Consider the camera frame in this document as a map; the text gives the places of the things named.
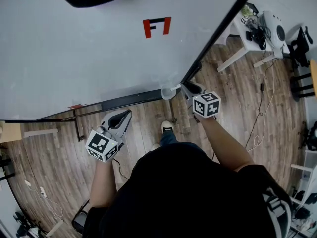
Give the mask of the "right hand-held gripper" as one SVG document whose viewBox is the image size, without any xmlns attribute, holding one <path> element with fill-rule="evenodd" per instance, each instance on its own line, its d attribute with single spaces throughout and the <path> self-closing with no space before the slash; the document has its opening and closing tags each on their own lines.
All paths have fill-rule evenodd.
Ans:
<svg viewBox="0 0 317 238">
<path fill-rule="evenodd" d="M 201 84 L 187 81 L 181 84 L 181 90 L 189 109 L 193 105 L 193 112 L 203 118 L 216 116 L 220 111 L 221 98 L 214 92 L 207 92 Z"/>
</svg>

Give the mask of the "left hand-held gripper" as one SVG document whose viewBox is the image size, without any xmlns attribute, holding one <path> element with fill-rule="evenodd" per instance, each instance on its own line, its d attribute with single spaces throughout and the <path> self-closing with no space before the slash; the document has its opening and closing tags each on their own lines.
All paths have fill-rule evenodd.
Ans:
<svg viewBox="0 0 317 238">
<path fill-rule="evenodd" d="M 92 130 L 85 148 L 89 155 L 102 162 L 110 162 L 124 145 L 122 136 L 132 119 L 131 110 L 116 110 L 106 114 L 96 130 Z M 111 134 L 107 129 L 114 129 Z"/>
</svg>

